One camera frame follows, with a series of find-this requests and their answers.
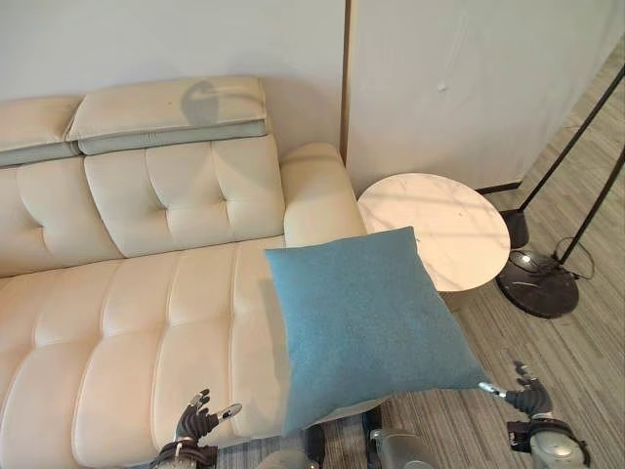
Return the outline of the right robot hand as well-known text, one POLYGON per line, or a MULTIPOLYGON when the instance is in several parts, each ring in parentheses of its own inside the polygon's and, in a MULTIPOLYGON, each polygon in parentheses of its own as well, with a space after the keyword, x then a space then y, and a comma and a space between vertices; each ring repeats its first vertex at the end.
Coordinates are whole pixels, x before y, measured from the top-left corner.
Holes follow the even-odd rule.
POLYGON ((531 420, 552 418, 553 403, 545 386, 529 371, 524 362, 513 361, 513 364, 518 375, 517 382, 521 385, 520 390, 504 390, 484 381, 479 383, 479 388, 505 401, 531 420))

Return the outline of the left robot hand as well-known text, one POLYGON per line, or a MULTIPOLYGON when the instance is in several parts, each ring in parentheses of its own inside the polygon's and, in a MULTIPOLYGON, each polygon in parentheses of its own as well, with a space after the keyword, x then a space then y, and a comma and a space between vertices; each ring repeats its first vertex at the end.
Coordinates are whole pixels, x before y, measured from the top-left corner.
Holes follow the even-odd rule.
POLYGON ((175 439, 199 442, 223 422, 234 418, 243 408, 240 403, 211 412, 208 409, 210 390, 203 389, 187 404, 175 431, 175 439))

